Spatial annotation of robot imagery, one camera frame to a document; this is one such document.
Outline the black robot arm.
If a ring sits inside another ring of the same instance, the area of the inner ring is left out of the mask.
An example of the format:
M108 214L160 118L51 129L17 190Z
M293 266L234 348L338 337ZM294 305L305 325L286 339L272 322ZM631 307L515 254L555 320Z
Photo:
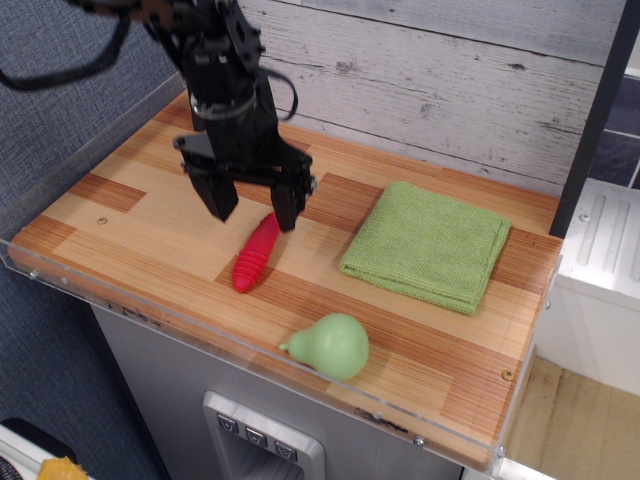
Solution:
M139 22L163 47L189 93L195 134L174 146L209 212L226 221L238 204L236 185L269 188L280 229L294 229L314 193L310 156L279 133L269 80L261 67L260 31L236 1L79 1L77 7Z

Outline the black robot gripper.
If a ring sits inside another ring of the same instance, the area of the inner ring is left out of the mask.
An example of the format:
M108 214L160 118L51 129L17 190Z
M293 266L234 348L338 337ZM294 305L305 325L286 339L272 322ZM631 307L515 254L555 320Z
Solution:
M205 131L177 138L174 147L208 211L226 222L239 202L236 184L256 184L270 188L280 230L294 230L316 179L311 157L279 134L270 84L254 83L241 103L206 102L192 88L189 92L197 99Z

